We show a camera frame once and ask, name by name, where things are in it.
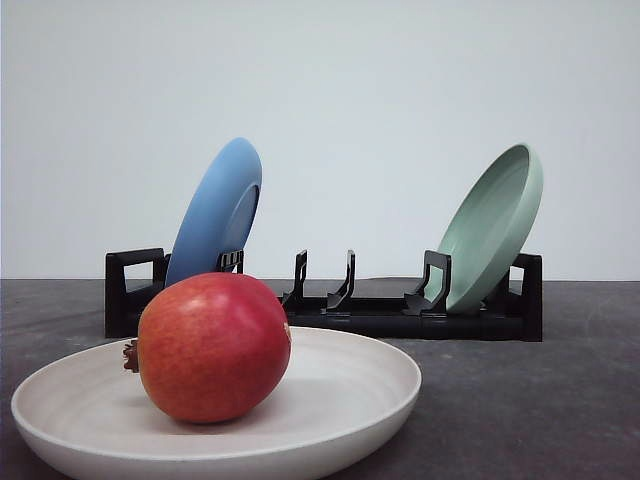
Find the blue plate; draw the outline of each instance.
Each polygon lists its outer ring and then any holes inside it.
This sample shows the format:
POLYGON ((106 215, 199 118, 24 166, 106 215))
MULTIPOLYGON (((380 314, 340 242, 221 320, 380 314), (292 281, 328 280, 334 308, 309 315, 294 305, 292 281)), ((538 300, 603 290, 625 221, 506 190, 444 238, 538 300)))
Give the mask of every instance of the blue plate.
POLYGON ((173 246, 165 287, 211 272, 221 253, 240 250, 251 231, 262 186, 262 165, 244 138, 213 160, 191 199, 173 246))

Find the light blue plate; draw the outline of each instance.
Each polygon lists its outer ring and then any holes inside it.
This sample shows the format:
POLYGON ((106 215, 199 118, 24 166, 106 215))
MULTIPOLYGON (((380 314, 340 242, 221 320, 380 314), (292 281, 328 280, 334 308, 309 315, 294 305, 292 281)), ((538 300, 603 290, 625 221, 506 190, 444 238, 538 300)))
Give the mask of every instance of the light blue plate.
POLYGON ((244 138, 213 160, 191 199, 176 237, 165 287, 211 272, 221 253, 240 250, 251 231, 262 186, 262 165, 244 138))
MULTIPOLYGON (((438 251, 451 255, 450 313, 473 312, 520 253, 542 196, 542 166, 527 145, 515 145, 491 164, 449 224, 438 251)), ((425 296, 440 291, 432 269, 425 296)))

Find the plate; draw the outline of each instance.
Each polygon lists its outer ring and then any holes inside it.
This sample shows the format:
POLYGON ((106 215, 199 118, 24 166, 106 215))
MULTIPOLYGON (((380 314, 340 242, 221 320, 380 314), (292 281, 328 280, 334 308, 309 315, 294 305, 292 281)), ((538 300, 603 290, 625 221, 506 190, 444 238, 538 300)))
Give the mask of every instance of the plate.
POLYGON ((76 353, 28 377, 11 410, 27 444, 76 479, 311 479, 383 445, 416 401, 420 369, 371 338, 291 327, 276 389, 240 419, 179 423, 122 367, 126 340, 76 353))
MULTIPOLYGON (((494 161, 454 215, 438 251, 451 255, 447 311, 478 310, 524 245, 540 206, 542 166, 525 144, 494 161)), ((435 298, 442 273, 432 269, 425 296, 435 298)))
POLYGON ((230 141, 198 186, 169 259, 165 286, 215 269, 218 256, 249 237, 262 186, 260 157, 244 138, 230 141))

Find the plate rim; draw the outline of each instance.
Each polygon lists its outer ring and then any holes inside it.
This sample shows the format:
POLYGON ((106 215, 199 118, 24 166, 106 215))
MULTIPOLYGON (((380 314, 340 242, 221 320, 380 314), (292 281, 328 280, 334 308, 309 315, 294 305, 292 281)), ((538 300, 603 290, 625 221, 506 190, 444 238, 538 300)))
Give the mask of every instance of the plate rim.
POLYGON ((120 339, 117 340, 115 342, 109 342, 109 343, 105 343, 102 345, 97 345, 94 347, 89 347, 87 349, 81 350, 79 352, 75 352, 72 353, 70 355, 64 356, 62 358, 59 358, 58 360, 54 360, 53 362, 39 368, 38 370, 36 370, 35 372, 33 372, 32 374, 30 374, 28 377, 26 377, 22 382, 20 382, 20 385, 16 388, 16 390, 14 391, 12 397, 11 397, 11 414, 13 415, 14 421, 16 422, 17 426, 21 429, 26 430, 30 435, 40 439, 40 440, 44 440, 48 443, 54 444, 57 447, 61 447, 61 448, 65 448, 65 449, 69 449, 69 450, 74 450, 83 454, 89 454, 89 455, 95 455, 95 456, 101 456, 101 457, 108 457, 108 458, 118 458, 118 459, 126 459, 126 460, 133 460, 133 461, 166 461, 166 462, 178 462, 178 461, 222 461, 222 460, 231 460, 231 459, 238 459, 238 458, 244 458, 244 457, 256 457, 256 456, 263 456, 263 455, 272 455, 272 454, 277 454, 280 452, 286 452, 286 451, 293 451, 293 450, 297 450, 297 449, 301 449, 301 448, 306 448, 309 446, 313 446, 313 445, 317 445, 317 444, 322 444, 322 443, 328 443, 328 442, 332 442, 335 440, 338 440, 340 438, 344 438, 344 437, 348 437, 350 435, 353 435, 355 433, 358 432, 362 432, 365 430, 368 430, 390 418, 393 418, 395 415, 397 415, 399 412, 401 412, 402 410, 404 410, 408 405, 410 405, 412 402, 415 401, 415 399, 417 398, 420 389, 422 387, 422 371, 420 370, 419 365, 417 364, 417 362, 406 352, 404 352, 403 350, 401 350, 398 347, 395 347, 391 344, 388 344, 386 342, 383 342, 381 340, 375 339, 375 338, 371 338, 371 337, 366 337, 364 335, 358 335, 355 333, 351 333, 351 332, 344 332, 344 331, 338 331, 338 330, 332 330, 332 329, 322 329, 322 328, 312 328, 312 327, 297 327, 297 326, 291 326, 290 327, 293 330, 296 331, 313 331, 314 333, 320 333, 322 332, 322 334, 337 334, 337 335, 346 335, 346 336, 353 336, 353 337, 358 337, 360 339, 365 339, 366 341, 371 342, 372 344, 377 344, 377 345, 381 345, 382 348, 387 348, 390 349, 392 351, 395 351, 396 353, 400 353, 401 356, 403 356, 405 358, 405 360, 407 361, 408 365, 411 365, 411 367, 414 369, 417 378, 416 378, 416 383, 415 385, 411 388, 411 391, 409 393, 408 396, 406 396, 401 402, 398 402, 398 404, 393 407, 392 409, 388 410, 387 412, 385 412, 384 415, 382 416, 376 416, 374 419, 369 420, 367 422, 364 422, 362 424, 353 426, 351 428, 345 429, 345 430, 341 430, 337 433, 332 433, 329 435, 325 435, 322 437, 319 437, 317 439, 313 439, 313 440, 307 440, 305 442, 298 442, 298 443, 294 443, 294 444, 287 444, 287 445, 283 445, 283 446, 279 446, 279 447, 273 447, 273 448, 261 448, 261 449, 254 449, 254 450, 247 450, 247 451, 242 451, 242 452, 233 452, 233 453, 225 453, 225 454, 215 454, 215 453, 211 453, 211 454, 194 454, 194 455, 153 455, 153 454, 140 454, 140 453, 122 453, 122 452, 117 452, 117 451, 110 451, 110 450, 101 450, 101 449, 97 449, 97 448, 93 448, 93 447, 87 447, 87 446, 83 446, 83 445, 78 445, 72 442, 69 442, 67 440, 61 440, 49 433, 43 432, 42 430, 38 429, 37 427, 33 426, 31 423, 29 423, 26 418, 19 412, 19 407, 17 405, 18 400, 19 400, 19 396, 21 394, 21 392, 26 388, 26 386, 35 381, 34 379, 37 378, 40 375, 43 375, 44 372, 46 372, 46 370, 48 370, 49 368, 53 367, 54 365, 64 362, 64 361, 68 361, 68 359, 75 357, 75 356, 80 356, 83 354, 86 354, 89 351, 92 350, 97 350, 97 349, 103 349, 103 348, 108 348, 111 347, 113 348, 114 344, 118 344, 118 343, 124 343, 127 341, 130 341, 131 339, 135 338, 135 337, 131 337, 131 338, 126 338, 126 339, 120 339))

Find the white background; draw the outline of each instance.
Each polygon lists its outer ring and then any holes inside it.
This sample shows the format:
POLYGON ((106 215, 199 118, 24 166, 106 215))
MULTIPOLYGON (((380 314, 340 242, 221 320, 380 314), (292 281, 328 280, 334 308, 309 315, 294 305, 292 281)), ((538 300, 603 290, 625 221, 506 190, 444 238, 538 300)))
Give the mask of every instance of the white background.
MULTIPOLYGON (((246 271, 419 275, 520 141, 546 279, 640 279, 640 2, 2 3, 2 276, 103 278, 171 250, 219 149, 263 191, 246 271)), ((145 276, 146 270, 134 275, 145 276)))

